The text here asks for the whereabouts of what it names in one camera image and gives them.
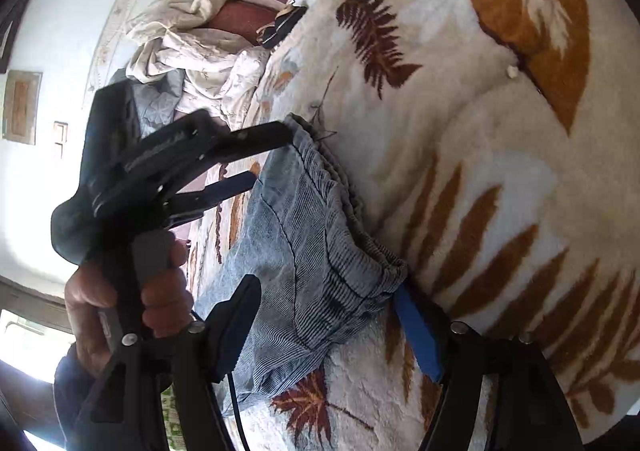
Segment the fleece blanket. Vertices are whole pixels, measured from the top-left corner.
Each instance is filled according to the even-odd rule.
[[[532,333],[584,442],[604,433],[640,397],[640,26],[625,1],[296,1],[309,11],[242,125],[293,112],[324,131],[414,283],[481,333]],[[196,295],[247,201],[194,227]],[[387,312],[242,419],[253,450],[413,450],[438,395]]]

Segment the hand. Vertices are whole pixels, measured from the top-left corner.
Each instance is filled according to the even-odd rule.
[[[182,271],[177,269],[185,263],[186,256],[185,248],[176,241],[170,255],[174,268],[162,271],[142,289],[142,320],[156,337],[175,335],[191,322],[193,297],[186,290]],[[78,360],[94,377],[100,375],[111,357],[97,309],[113,307],[116,302],[116,291],[92,263],[80,265],[66,282],[66,312],[76,335]]]

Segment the small picture frame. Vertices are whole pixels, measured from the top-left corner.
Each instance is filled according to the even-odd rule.
[[[36,143],[36,115],[40,72],[9,70],[4,90],[2,138],[7,141]]]

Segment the sleeve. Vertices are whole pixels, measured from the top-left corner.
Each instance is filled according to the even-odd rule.
[[[66,440],[69,439],[80,407],[94,383],[93,376],[78,361],[76,345],[71,345],[66,356],[58,364],[53,384],[58,421]]]

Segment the black cable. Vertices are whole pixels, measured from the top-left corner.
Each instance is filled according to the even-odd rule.
[[[244,451],[250,451],[249,444],[246,442],[244,436],[244,429],[242,429],[242,421],[240,420],[240,409],[238,408],[238,399],[236,398],[236,385],[234,384],[234,378],[231,372],[226,376],[229,383],[229,393],[231,394],[231,404],[234,407],[234,417],[236,417],[236,425],[238,426],[238,433],[240,434],[240,440],[242,441],[242,447]]]

